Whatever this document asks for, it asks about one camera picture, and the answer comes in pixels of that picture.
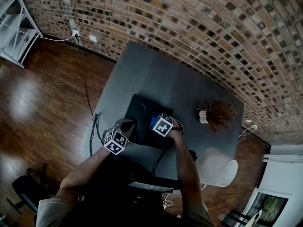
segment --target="black cable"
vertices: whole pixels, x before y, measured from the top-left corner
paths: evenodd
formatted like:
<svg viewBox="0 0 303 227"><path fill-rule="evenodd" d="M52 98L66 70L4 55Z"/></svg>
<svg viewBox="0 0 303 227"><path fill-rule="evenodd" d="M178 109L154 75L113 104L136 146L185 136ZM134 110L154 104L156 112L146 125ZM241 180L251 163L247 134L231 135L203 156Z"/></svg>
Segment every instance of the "black cable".
<svg viewBox="0 0 303 227"><path fill-rule="evenodd" d="M99 120L100 120L100 115L99 114L95 114L95 116L93 117L93 121L94 121L95 126L97 128L97 135L98 135L98 138L99 138L101 144L104 145L104 142L103 142L103 140L102 140L102 138L100 136L100 133L99 133Z"/></svg>
<svg viewBox="0 0 303 227"><path fill-rule="evenodd" d="M81 60L81 71L82 71L83 79L84 79L84 87L85 87L86 99L87 99L87 103L89 105L91 116L93 116L93 111L91 109L90 102L89 102L89 95L87 93L87 81L86 81L86 76L85 76L85 73L84 73L84 70L83 70L83 63L82 63L82 57L81 57L81 52L80 52L80 44L79 44L78 36L75 35L75 38L77 39L77 42L78 42L79 56L80 56L80 60Z"/></svg>
<svg viewBox="0 0 303 227"><path fill-rule="evenodd" d="M155 161L155 163L152 165L152 171L151 173L155 176L155 171L156 168L159 164L159 162L161 161L162 157L164 156L165 152L168 150L169 147L165 147L165 149L163 150L163 152L161 153L161 155L159 156L158 160Z"/></svg>
<svg viewBox="0 0 303 227"><path fill-rule="evenodd" d="M93 155L91 144L93 142L94 134L95 134L95 121L93 122L93 129L91 130L90 139L89 139L89 154L90 154L90 156Z"/></svg>

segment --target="dried plant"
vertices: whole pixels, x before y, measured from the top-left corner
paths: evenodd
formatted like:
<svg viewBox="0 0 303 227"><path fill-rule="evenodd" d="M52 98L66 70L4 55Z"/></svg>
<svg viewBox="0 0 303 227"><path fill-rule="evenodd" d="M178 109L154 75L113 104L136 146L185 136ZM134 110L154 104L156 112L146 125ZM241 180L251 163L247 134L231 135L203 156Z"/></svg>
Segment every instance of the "dried plant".
<svg viewBox="0 0 303 227"><path fill-rule="evenodd" d="M230 128L230 121L235 119L237 113L233 105L227 104L221 99L214 100L211 104L205 102L206 107L198 107L198 110L206 110L206 119L213 132L218 132L221 127Z"/></svg>

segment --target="potted plant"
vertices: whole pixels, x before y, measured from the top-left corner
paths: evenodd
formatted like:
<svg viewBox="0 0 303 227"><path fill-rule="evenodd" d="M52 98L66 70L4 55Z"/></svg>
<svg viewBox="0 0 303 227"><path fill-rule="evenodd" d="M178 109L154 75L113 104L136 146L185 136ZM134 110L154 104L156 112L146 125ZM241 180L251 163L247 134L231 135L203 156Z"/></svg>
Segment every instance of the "potted plant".
<svg viewBox="0 0 303 227"><path fill-rule="evenodd" d="M229 129L230 121L235 118L237 113L233 105L216 99L212 103L205 102L205 107L198 106L199 120L207 123L213 132L218 132L222 127Z"/></svg>

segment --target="sleeve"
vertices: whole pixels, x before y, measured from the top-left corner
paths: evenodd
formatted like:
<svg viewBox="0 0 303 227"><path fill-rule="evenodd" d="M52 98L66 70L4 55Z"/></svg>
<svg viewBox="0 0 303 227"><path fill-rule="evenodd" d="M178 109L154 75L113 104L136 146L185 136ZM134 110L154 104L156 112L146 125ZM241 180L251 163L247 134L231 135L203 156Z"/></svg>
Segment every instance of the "sleeve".
<svg viewBox="0 0 303 227"><path fill-rule="evenodd" d="M73 206L62 202L60 199L40 200L36 227L57 227L72 210Z"/></svg>
<svg viewBox="0 0 303 227"><path fill-rule="evenodd" d="M183 210L181 219L191 227L215 227L213 218L207 211L206 206L199 205Z"/></svg>

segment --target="framed picture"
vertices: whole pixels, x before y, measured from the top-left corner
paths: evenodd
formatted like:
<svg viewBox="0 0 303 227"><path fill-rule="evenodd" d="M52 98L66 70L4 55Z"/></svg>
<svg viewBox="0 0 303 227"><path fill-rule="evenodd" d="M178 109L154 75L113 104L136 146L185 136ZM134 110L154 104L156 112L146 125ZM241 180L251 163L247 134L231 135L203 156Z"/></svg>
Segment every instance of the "framed picture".
<svg viewBox="0 0 303 227"><path fill-rule="evenodd" d="M291 194L271 192L256 188L246 205L243 214L252 217L258 210L262 210L261 217L254 226L272 227L291 197ZM238 226L242 227L243 225L237 223L235 227Z"/></svg>

